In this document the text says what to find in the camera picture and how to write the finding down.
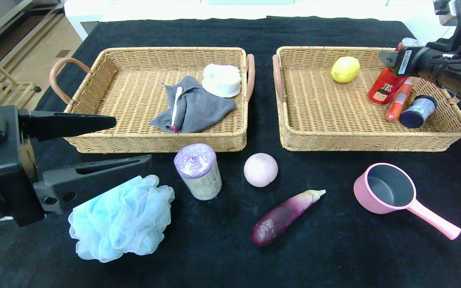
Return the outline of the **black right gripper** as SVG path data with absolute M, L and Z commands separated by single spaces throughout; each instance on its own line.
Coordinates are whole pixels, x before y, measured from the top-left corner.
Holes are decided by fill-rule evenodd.
M 402 77 L 420 77 L 435 84 L 439 88 L 439 74 L 443 67 L 443 51 L 423 46 L 406 46 L 395 50 L 379 51 L 380 61 L 389 68 L 392 73 Z

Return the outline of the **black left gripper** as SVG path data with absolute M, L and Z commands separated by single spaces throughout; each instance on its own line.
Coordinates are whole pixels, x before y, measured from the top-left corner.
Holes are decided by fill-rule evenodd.
M 152 156 L 88 162 L 44 171 L 37 182 L 30 138 L 39 142 L 74 137 L 116 126 L 113 116 L 28 111 L 0 106 L 0 220 L 23 227 L 64 214 L 137 176 L 145 177 Z

